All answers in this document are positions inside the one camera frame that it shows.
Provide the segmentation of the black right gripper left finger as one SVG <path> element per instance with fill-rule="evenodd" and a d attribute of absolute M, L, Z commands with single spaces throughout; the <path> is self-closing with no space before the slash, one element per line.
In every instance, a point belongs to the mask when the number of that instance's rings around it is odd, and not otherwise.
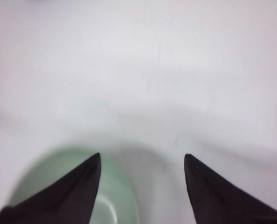
<path fill-rule="evenodd" d="M 101 176 L 94 154 L 55 183 L 0 211 L 0 224 L 88 224 Z"/>

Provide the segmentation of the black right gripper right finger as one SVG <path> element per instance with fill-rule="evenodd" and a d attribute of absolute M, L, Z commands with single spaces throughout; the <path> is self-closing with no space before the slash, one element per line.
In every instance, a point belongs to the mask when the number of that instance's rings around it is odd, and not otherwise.
<path fill-rule="evenodd" d="M 184 158 L 187 192 L 198 224 L 277 224 L 277 210 L 233 185 L 192 154 Z"/>

